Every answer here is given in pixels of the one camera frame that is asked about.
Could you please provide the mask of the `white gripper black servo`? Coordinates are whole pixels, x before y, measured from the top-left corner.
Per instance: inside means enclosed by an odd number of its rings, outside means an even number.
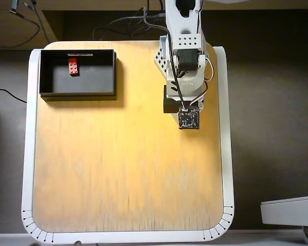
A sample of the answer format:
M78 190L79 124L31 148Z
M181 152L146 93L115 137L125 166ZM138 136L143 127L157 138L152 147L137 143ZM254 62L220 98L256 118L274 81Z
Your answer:
M172 85L164 85L164 95L163 95L163 112L172 113L172 117L175 121L178 121L178 111L182 107L182 103L177 91L174 91ZM184 100L185 108L198 107L199 111L204 109L204 83L195 88L192 85L181 85L180 86L182 97Z

